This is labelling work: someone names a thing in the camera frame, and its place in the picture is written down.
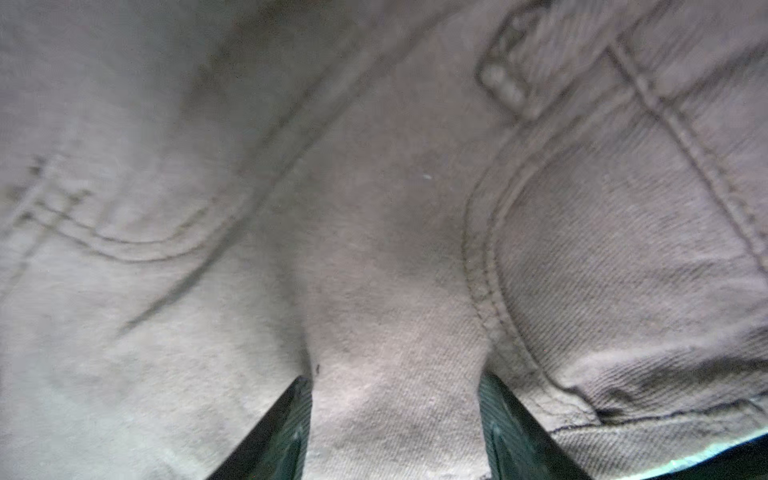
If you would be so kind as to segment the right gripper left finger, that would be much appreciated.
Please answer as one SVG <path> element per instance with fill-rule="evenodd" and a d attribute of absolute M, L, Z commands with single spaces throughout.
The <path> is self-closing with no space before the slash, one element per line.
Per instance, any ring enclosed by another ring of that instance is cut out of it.
<path fill-rule="evenodd" d="M 310 436 L 312 381 L 297 377 L 210 480 L 300 480 Z"/>

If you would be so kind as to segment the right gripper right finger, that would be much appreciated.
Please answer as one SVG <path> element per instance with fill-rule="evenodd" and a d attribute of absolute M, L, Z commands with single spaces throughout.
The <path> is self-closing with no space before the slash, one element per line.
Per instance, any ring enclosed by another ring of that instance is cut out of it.
<path fill-rule="evenodd" d="M 498 376 L 489 371 L 482 374 L 478 398 L 492 479 L 578 480 L 589 477 Z"/>

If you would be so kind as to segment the brown trousers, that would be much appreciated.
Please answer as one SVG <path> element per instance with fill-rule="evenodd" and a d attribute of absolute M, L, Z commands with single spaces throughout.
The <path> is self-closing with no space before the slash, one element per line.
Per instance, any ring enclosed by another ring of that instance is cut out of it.
<path fill-rule="evenodd" d="M 763 1 L 5 1 L 1 475 L 767 462 Z"/>

